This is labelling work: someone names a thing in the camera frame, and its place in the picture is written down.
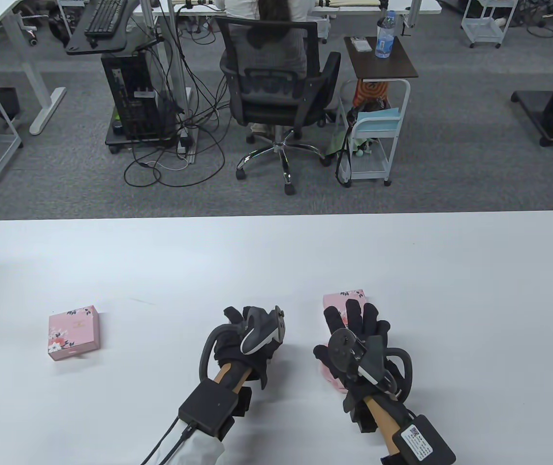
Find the white table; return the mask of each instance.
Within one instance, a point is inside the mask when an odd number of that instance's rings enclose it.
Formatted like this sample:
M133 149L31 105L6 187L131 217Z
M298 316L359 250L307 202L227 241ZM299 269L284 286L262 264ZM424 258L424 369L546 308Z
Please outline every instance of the white table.
M160 2L162 8L155 8L154 15L161 15L162 12L168 15L168 2L162 0ZM411 0L390 0L389 7L391 10L394 10L395 13L399 15L404 15L408 13L408 8L411 4ZM175 12L181 9L182 5L174 5ZM216 16L219 13L215 11L214 5L195 5L191 9L181 9L179 14L181 16ZM436 0L423 0L421 4L420 14L439 14L442 11L442 7ZM340 14L346 15L362 15L367 13L379 13L379 2L377 6L341 6L341 7L325 7L325 6L316 6L313 9L313 12L321 15L330 15ZM141 7L135 9L134 14L142 15Z
M378 464L311 352L322 295L355 288L458 464L553 464L549 211L0 222L0 465L140 463L244 304L281 306L287 334L223 463ZM52 361L48 315L88 304L103 348Z
M32 135L38 135L44 130L52 114L57 109L57 106L59 106L59 103L66 93L66 88L57 87L50 93L46 87L35 62L33 62L31 58L31 53L28 50L26 41L22 36L19 24L20 18L12 11L20 1L21 0L0 0L0 22L2 22L7 32L7 36L20 59L22 69L24 69L24 73L26 73L33 91L37 96L37 100L39 100L39 104L42 107L30 127L30 133Z

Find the computer tower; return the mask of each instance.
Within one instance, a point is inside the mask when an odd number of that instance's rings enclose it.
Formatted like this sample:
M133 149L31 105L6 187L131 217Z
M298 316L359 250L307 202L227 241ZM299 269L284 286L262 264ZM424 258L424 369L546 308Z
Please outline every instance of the computer tower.
M149 51L134 49L128 44L126 51L101 58L123 131L131 140L169 139L176 115L159 64Z

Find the white desk leg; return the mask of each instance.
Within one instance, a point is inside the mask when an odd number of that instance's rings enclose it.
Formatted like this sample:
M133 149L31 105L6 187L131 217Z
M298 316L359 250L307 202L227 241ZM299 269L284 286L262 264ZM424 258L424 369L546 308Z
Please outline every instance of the white desk leg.
M31 54L26 45L24 37L22 37L22 31L20 30L19 22L15 14L9 13L3 18L3 26L9 37L14 50L16 51L20 62L22 63L22 69L26 73L26 77L29 79L33 91L39 100L39 104L42 106L42 110L35 118L33 124L31 124L30 133L34 136L41 133L46 126L46 123L57 109L59 102L63 99L66 93L65 87L57 87L53 93L50 94L42 75L35 66L33 60L31 60Z

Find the pink box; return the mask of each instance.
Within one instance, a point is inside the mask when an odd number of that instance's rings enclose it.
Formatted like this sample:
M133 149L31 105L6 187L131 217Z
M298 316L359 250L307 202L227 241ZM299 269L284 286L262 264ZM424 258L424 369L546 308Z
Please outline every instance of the pink box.
M341 319L343 320L343 323L347 324L348 313L345 308L345 302L347 302L348 299L358 300L358 302L360 303L361 311L363 310L365 303L367 303L367 297L364 296L363 290L357 289L355 291L345 291L339 292L337 294L326 294L323 297L323 308L325 310L331 305L336 307L336 309L339 310L339 313L341 314ZM321 375L326 379L326 381L328 381L332 385L332 387L334 387L334 389L342 392L343 394L346 394L348 390L343 387L341 381L334 378L330 370L323 363L320 362L319 365Z
M93 305L50 316L48 355L61 360L99 349L99 315Z
M347 302L348 299L358 300L358 303L360 303L361 311L363 310L365 303L367 303L367 297L364 296L363 290L357 289L355 291L339 292L338 294L326 294L323 297L323 308L325 310L331 305L336 307L336 309L339 310L339 313L341 314L341 319L343 319L343 323L347 324L348 313L347 310L345 310L345 302Z

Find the chair base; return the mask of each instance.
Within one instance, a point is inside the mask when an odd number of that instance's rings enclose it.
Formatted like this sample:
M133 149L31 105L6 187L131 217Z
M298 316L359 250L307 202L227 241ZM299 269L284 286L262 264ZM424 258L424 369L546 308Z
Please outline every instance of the chair base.
M305 150L307 152L312 152L319 157L322 157L321 152L318 148L308 145L308 144L288 144L287 140L294 136L294 130L290 129L283 131L282 126L274 127L274 140L270 141L264 137L257 136L263 140L267 140L271 145L262 147L257 150L253 150L248 155L244 156L236 168L236 178L239 180L246 179L246 172L244 171L244 165L251 161L253 158L257 158L261 155L266 154L278 154L278 157L281 161L281 167L283 168L283 179L285 181L284 190L286 195L294 195L296 193L296 188L291 182L291 172L289 170L289 161L287 160L287 154L285 153L285 148L296 148L300 150Z

